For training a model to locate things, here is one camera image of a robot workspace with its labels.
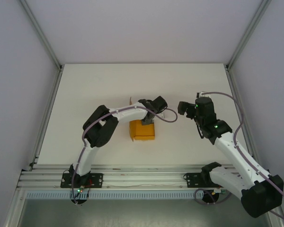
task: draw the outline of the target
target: black mounting bracket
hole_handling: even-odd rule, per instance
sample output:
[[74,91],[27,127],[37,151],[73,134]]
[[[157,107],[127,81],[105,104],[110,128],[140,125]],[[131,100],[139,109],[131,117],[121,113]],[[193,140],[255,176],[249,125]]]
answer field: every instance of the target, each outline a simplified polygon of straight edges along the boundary
[[[71,188],[71,177],[72,175],[70,173],[64,173],[62,175],[60,187],[61,188]],[[87,182],[87,185],[84,185],[86,188],[102,188],[103,174],[89,173],[86,182]],[[81,186],[82,185],[80,185],[79,183],[74,182],[74,188],[80,188]]]
[[184,180],[187,182],[188,188],[219,188],[220,186],[215,183],[206,183],[202,178],[201,173],[187,173],[183,175]]

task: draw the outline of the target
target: white wall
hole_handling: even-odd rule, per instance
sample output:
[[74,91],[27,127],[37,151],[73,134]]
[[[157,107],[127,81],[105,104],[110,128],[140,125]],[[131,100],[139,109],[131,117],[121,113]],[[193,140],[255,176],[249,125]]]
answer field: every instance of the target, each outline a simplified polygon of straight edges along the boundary
[[55,66],[15,0],[0,0],[0,226],[29,164]]
[[284,0],[271,2],[233,73],[264,166],[284,180]]
[[59,61],[227,63],[261,0],[27,0]]

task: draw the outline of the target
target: yellow box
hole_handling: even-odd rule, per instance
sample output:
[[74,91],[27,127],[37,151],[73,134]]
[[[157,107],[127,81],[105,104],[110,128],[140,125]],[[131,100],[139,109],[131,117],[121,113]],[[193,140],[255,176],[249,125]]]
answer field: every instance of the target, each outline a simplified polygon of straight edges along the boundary
[[[132,104],[132,98],[129,100],[129,105]],[[154,140],[155,139],[155,124],[142,125],[141,120],[129,122],[129,134],[133,140]]]

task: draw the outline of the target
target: white table surface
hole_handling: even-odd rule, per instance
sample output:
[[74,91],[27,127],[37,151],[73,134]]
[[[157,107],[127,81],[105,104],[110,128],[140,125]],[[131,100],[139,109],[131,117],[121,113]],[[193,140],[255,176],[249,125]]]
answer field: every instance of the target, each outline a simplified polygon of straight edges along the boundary
[[[162,96],[169,108],[194,103],[199,91],[231,94],[223,64],[66,64],[38,159],[40,165],[68,165],[83,147],[82,126],[99,105],[123,107],[139,99]],[[233,130],[239,124],[234,103],[212,95],[217,118]],[[165,118],[174,119],[165,111]],[[209,140],[200,139],[195,122],[179,116],[175,123],[155,120],[155,140],[131,141],[129,124],[120,124],[97,153],[93,165],[181,166],[217,161],[230,164]],[[242,133],[240,142],[245,146]]]

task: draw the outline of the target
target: purple cable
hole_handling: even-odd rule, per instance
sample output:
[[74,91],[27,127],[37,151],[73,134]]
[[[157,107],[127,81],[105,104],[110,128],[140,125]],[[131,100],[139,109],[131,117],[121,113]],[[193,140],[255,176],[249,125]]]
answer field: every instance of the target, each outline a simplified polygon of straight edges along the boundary
[[[206,93],[203,93],[203,94],[204,94],[204,95],[219,94],[219,95],[227,96],[227,97],[231,98],[231,99],[235,102],[235,104],[237,105],[237,107],[239,108],[240,113],[241,113],[240,125],[238,126],[238,128],[235,130],[235,133],[233,134],[234,144],[235,144],[235,146],[236,146],[238,152],[239,152],[240,155],[243,157],[243,159],[250,165],[251,168],[253,168],[255,171],[257,171],[258,174],[259,174],[261,177],[263,177],[265,180],[267,180],[267,182],[269,182],[281,195],[284,196],[284,192],[283,192],[278,186],[276,186],[276,184],[273,183],[268,177],[266,177],[263,173],[261,173],[261,172],[257,169],[257,167],[255,167],[255,166],[248,160],[248,158],[243,154],[243,152],[241,151],[240,147],[239,147],[238,144],[237,144],[237,140],[236,140],[237,134],[238,134],[238,131],[240,130],[240,128],[242,127],[243,121],[244,121],[244,114],[243,114],[242,108],[240,107],[238,101],[237,101],[234,97],[232,97],[232,96],[230,96],[230,95],[228,95],[228,94],[226,94],[226,93],[223,93],[223,92],[206,92]],[[277,214],[276,212],[274,212],[274,211],[272,211],[272,210],[271,210],[270,212],[273,213],[274,215],[277,215],[278,217],[284,219],[284,216],[279,215],[279,214]]]
[[[151,110],[149,110],[149,109],[147,109],[145,107],[142,107],[142,106],[130,106],[130,107],[126,107],[126,108],[123,108],[123,109],[118,109],[118,112],[122,112],[122,111],[125,111],[125,110],[130,110],[130,109],[143,109],[143,110],[146,110],[146,111],[152,113],[153,115],[155,115],[156,117],[158,117],[160,120],[162,120],[164,122],[168,122],[168,123],[173,123],[173,122],[175,122],[178,119],[178,114],[176,113],[176,111],[174,111],[172,109],[169,109],[169,108],[166,108],[166,110],[170,110],[170,111],[172,111],[176,115],[176,118],[174,120],[172,120],[172,121],[166,120],[166,119],[160,117],[159,115],[157,115],[156,113],[154,113],[153,111],[151,111]],[[83,155],[83,153],[85,151],[85,148],[87,146],[86,141],[84,140],[84,137],[85,137],[86,133],[88,132],[88,130],[90,130],[95,124],[97,124],[98,122],[100,122],[104,118],[106,118],[106,117],[108,117],[110,115],[116,114],[116,113],[117,113],[117,111],[113,111],[113,112],[110,112],[110,113],[105,114],[104,116],[98,118],[89,127],[87,127],[86,130],[82,134],[82,141],[84,143],[84,147],[83,147],[83,149],[82,149],[82,151],[81,151],[81,153],[79,155],[78,162],[77,162],[76,167],[75,167],[75,172],[74,172],[74,174],[72,175],[72,178],[71,178],[71,193],[72,193],[72,197],[74,199],[75,204],[77,204],[77,201],[76,201],[75,192],[74,192],[74,179],[75,179],[75,175],[77,173],[78,166],[79,166],[79,163],[81,161],[82,155]]]
[[[197,200],[197,192],[199,192],[199,191],[203,191],[203,192],[205,192],[206,194],[208,194],[209,196],[210,196],[210,198],[212,198],[212,200],[213,200],[213,203],[206,203],[206,202],[200,202],[199,200]],[[220,204],[220,203],[223,203],[223,202],[225,202],[226,200],[228,200],[230,197],[231,197],[231,193],[229,193],[224,199],[222,199],[221,201],[217,201],[217,202],[215,202],[214,201],[214,198],[213,198],[213,196],[212,196],[212,194],[209,192],[209,191],[207,191],[207,190],[205,190],[205,189],[202,189],[202,188],[199,188],[199,189],[197,189],[196,191],[195,191],[195,193],[194,193],[194,198],[195,198],[195,201],[197,202],[197,203],[199,203],[199,204],[201,204],[201,205],[216,205],[216,204]]]

